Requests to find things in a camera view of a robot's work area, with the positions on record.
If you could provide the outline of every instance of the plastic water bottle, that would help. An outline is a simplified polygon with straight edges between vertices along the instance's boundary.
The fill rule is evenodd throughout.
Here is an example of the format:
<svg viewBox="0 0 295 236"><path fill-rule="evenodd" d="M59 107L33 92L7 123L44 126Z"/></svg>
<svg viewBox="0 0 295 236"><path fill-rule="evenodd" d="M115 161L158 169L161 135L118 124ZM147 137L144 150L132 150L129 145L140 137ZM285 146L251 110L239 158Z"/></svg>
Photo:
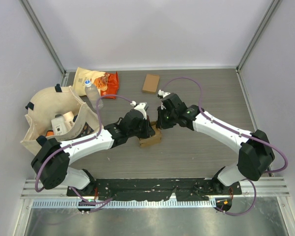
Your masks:
<svg viewBox="0 0 295 236"><path fill-rule="evenodd" d="M97 87L91 83L90 80L85 81L85 93L87 94L87 97L89 101L92 104L92 107L96 110L96 102L98 98L100 98L100 94L97 90ZM104 106L103 101L99 100L98 102L98 109L102 109Z"/></svg>

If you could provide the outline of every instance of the beige fabric bag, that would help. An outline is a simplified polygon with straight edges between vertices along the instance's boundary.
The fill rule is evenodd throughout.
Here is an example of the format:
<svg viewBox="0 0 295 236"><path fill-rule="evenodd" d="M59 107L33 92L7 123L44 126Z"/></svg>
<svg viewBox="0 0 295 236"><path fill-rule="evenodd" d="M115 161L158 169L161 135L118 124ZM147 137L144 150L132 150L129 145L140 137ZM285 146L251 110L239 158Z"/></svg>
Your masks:
<svg viewBox="0 0 295 236"><path fill-rule="evenodd" d="M99 130L97 114L74 93L72 86L45 88L39 91L27 105L28 114L25 115L29 129L21 141L31 153L36 155L41 149L38 137L45 136L52 129L51 120L57 114L72 111L76 116L74 126L66 134L53 135L47 139L56 138L57 141L71 140L88 135Z"/></svg>

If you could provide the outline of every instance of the chip bag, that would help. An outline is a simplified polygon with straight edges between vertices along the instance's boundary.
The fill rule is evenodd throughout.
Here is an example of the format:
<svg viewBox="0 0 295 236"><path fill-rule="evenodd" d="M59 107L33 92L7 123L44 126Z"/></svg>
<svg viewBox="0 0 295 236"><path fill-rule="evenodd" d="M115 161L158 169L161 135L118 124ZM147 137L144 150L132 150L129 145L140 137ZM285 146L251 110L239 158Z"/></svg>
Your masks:
<svg viewBox="0 0 295 236"><path fill-rule="evenodd" d="M107 73L91 71L78 67L73 82L73 89L79 96L85 96L85 80L90 80L98 89L101 96L106 94L117 94L119 89L118 73Z"/></svg>

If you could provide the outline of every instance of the white wall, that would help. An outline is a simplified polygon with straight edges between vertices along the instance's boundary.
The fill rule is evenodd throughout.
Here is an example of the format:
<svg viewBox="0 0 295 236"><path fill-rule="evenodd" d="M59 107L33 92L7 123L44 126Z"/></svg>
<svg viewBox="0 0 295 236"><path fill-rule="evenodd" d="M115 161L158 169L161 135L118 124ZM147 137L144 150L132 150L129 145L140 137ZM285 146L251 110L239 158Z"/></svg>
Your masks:
<svg viewBox="0 0 295 236"><path fill-rule="evenodd" d="M242 74L258 127L289 159L282 175L295 203L295 0L282 1Z"/></svg>
<svg viewBox="0 0 295 236"><path fill-rule="evenodd" d="M0 0L0 236L12 235L24 181L33 177L33 155L20 144L25 105L60 77L20 3Z"/></svg>
<svg viewBox="0 0 295 236"><path fill-rule="evenodd" d="M66 69L238 65L271 0L30 0Z"/></svg>

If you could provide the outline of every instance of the small brown box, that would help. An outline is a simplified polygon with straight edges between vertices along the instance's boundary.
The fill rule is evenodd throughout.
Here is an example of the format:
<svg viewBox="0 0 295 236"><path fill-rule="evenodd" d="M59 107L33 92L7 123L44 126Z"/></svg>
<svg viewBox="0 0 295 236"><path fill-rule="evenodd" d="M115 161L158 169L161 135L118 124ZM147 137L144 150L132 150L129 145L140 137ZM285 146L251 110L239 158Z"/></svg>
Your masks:
<svg viewBox="0 0 295 236"><path fill-rule="evenodd" d="M149 137L147 139L139 139L139 144L140 144L140 147L142 147L142 148L149 147L154 144L159 144L162 141L161 130L156 128L156 124L153 125L152 122L151 122L151 125L152 125L153 130L155 131L155 135L153 135L152 137Z"/></svg>
<svg viewBox="0 0 295 236"><path fill-rule="evenodd" d="M159 75L147 74L142 88L142 92L156 93L159 82Z"/></svg>

